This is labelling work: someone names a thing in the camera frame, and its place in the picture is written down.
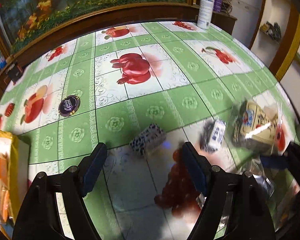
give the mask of purple bottle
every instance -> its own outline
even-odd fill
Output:
[[[222,0],[214,0],[213,10],[216,12],[221,11]]]

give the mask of screw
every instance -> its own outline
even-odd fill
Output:
[[[251,173],[250,171],[245,171],[244,174],[245,174],[248,178],[250,178],[250,177],[252,176],[252,173]]]
[[[213,165],[213,166],[211,167],[211,169],[212,169],[213,171],[215,171],[215,172],[219,172],[219,171],[220,171],[220,167],[219,167],[218,165]]]
[[[39,172],[37,174],[37,178],[42,179],[45,176],[45,173],[43,171]]]
[[[69,168],[69,171],[70,171],[70,172],[76,172],[77,169],[78,169],[77,166],[71,166],[71,167]]]

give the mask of black round coaster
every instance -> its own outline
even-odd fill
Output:
[[[74,95],[67,96],[59,105],[59,114],[63,117],[73,115],[80,106],[80,98]]]

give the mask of table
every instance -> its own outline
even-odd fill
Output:
[[[133,58],[128,65],[127,57]],[[80,98],[80,107],[62,117],[58,107],[69,95]],[[31,144],[30,181],[40,171],[61,173],[106,143],[106,164],[84,199],[102,239],[186,239],[194,224],[154,203],[175,165],[172,154],[190,141],[211,164],[240,170],[251,152],[232,145],[230,113],[233,104],[251,97],[261,107],[282,103],[288,136],[300,144],[289,98],[239,41],[214,25],[204,31],[194,23],[136,23],[82,36],[31,63],[0,101],[0,128]],[[10,117],[4,116],[8,106],[14,106]],[[200,134],[217,117],[228,124],[226,136],[222,148],[208,154],[200,150]],[[167,139],[143,158],[128,143],[151,123]],[[278,225],[297,185],[288,171],[269,176],[277,188],[268,206]],[[62,196],[57,198],[70,237]]]

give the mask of spray bottle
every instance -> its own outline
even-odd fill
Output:
[[[200,0],[200,9],[198,17],[198,27],[208,29],[210,26],[214,0]]]

